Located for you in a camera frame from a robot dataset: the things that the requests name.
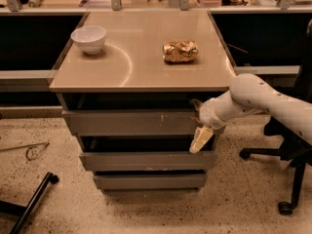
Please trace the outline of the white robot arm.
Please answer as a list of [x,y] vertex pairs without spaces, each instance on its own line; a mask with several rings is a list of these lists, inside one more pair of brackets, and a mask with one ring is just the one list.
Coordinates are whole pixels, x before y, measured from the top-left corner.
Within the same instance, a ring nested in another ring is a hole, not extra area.
[[256,75],[233,78],[229,90],[199,105],[199,121],[189,151],[199,152],[229,120],[262,111],[273,116],[293,133],[312,144],[312,104],[274,90]]

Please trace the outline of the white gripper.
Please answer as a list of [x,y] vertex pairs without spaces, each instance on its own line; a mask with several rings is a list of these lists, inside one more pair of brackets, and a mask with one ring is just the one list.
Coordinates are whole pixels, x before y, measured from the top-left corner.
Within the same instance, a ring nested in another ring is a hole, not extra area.
[[211,98],[205,102],[193,98],[190,102],[195,110],[199,111],[199,120],[204,125],[195,130],[194,138],[189,148],[189,151],[195,154],[212,138],[213,130],[221,129],[226,125],[226,122],[219,114],[224,109],[225,102],[219,98]]

